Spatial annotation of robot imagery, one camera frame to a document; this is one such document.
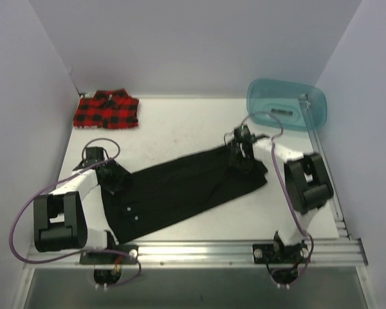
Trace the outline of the black long sleeve shirt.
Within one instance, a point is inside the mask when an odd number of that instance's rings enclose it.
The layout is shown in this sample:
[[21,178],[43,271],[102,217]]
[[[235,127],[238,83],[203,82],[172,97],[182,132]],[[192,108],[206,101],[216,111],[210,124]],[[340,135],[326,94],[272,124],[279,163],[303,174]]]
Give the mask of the black long sleeve shirt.
[[101,190],[107,224],[128,243],[249,194],[267,183],[266,166],[230,165],[224,145],[182,156],[130,175],[123,190]]

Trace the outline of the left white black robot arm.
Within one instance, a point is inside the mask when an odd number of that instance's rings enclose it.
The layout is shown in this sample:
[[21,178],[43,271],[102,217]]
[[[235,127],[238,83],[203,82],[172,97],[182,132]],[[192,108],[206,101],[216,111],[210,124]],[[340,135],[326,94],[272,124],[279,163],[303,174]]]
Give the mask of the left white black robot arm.
[[130,184],[131,174],[108,158],[102,147],[88,147],[82,154],[65,183],[34,198],[34,244],[39,252],[94,249],[94,257],[109,265],[117,257],[114,237],[107,230],[88,227],[82,202],[96,187],[110,193],[121,191]]

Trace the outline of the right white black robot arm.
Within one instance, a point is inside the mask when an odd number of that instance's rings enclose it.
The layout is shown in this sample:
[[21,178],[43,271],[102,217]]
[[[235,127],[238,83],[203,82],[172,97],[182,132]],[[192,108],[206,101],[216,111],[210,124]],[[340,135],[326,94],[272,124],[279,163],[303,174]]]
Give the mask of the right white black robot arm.
[[279,263],[295,256],[295,245],[309,238],[308,227],[319,210],[334,195],[323,158],[318,153],[303,153],[276,143],[272,137],[252,134],[246,124],[234,128],[229,165],[250,172],[257,161],[271,162],[291,213],[275,233],[272,254]]

